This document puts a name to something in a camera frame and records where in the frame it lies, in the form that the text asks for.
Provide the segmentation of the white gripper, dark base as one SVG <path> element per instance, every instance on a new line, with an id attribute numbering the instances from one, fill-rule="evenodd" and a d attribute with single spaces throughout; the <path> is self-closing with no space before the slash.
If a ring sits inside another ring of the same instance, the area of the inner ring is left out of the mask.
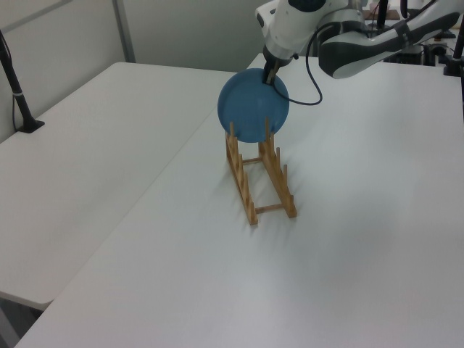
<path id="1" fill-rule="evenodd" d="M 262 5 L 263 83 L 274 84 L 278 71 L 303 50 L 325 13 L 324 1 L 269 1 Z"/>

